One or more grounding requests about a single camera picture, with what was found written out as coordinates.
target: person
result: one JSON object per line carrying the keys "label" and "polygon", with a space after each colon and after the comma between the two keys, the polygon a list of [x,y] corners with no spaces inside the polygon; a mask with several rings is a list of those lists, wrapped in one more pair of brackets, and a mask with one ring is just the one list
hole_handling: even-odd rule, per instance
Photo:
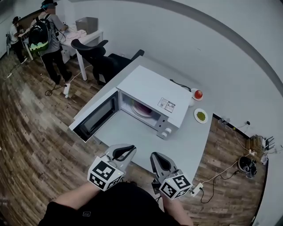
{"label": "person", "polygon": [[18,38],[18,36],[22,34],[22,32],[17,31],[18,23],[19,23],[19,17],[16,16],[13,19],[12,26],[10,28],[11,46],[14,49],[20,63],[23,64],[24,62],[27,61],[27,58],[23,57],[23,54],[22,54],[22,44]]}
{"label": "person", "polygon": [[[65,31],[68,29],[67,25],[64,25],[59,17],[56,15],[56,4],[53,0],[45,0],[42,2],[41,6],[43,12],[38,16],[39,19],[43,19],[47,14],[50,14],[48,21],[50,22],[50,29],[52,32],[51,39],[49,40],[49,46],[47,50],[40,51],[39,55],[42,62],[50,76],[50,78],[58,85],[61,79],[60,75],[57,75],[53,62],[56,63],[60,73],[62,74],[65,82],[67,82],[71,77],[72,73],[67,71],[67,68],[63,62],[63,57],[61,54],[60,43],[56,38],[56,29],[59,31]],[[31,27],[36,23],[34,20],[31,23]]]}
{"label": "person", "polygon": [[120,182],[105,192],[91,182],[50,202],[38,226],[160,225],[193,226],[178,199],[161,195],[165,212],[136,183]]}

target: office chair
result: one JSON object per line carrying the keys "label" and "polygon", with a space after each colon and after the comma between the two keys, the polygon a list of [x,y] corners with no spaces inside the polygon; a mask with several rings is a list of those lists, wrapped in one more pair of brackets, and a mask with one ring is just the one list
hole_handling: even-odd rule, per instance
{"label": "office chair", "polygon": [[[106,43],[108,43],[108,40],[103,40],[98,45],[90,47],[83,45],[79,39],[74,39],[71,42],[71,46],[77,49],[80,55],[82,55],[82,57],[93,66],[93,76],[99,85],[105,85],[108,83],[127,65],[129,65],[139,56],[143,56],[145,53],[140,49],[132,59],[128,59],[113,53],[105,57],[104,54],[106,53],[106,50],[103,46],[105,46]],[[100,74],[104,77],[105,83],[99,80]]]}

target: white microwave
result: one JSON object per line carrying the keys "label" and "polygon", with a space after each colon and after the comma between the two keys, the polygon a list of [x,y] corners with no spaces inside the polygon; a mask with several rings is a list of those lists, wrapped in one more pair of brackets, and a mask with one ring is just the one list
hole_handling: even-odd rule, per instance
{"label": "white microwave", "polygon": [[163,76],[138,66],[117,87],[82,113],[70,126],[85,142],[122,110],[168,139],[180,128],[192,93]]}

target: plate of green food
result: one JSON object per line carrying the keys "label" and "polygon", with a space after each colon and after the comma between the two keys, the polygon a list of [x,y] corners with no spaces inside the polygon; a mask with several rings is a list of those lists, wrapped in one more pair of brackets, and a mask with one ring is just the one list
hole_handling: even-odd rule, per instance
{"label": "plate of green food", "polygon": [[207,123],[208,116],[207,116],[207,113],[203,109],[201,109],[201,108],[196,109],[195,112],[194,112],[194,115],[195,115],[195,119],[199,123],[201,123],[201,124]]}

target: green food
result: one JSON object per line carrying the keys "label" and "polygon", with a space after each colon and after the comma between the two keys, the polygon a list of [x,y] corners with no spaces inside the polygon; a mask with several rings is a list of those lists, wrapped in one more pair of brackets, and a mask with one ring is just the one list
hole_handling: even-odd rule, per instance
{"label": "green food", "polygon": [[205,120],[205,114],[203,112],[198,112],[196,116],[199,118],[199,120],[204,121]]}

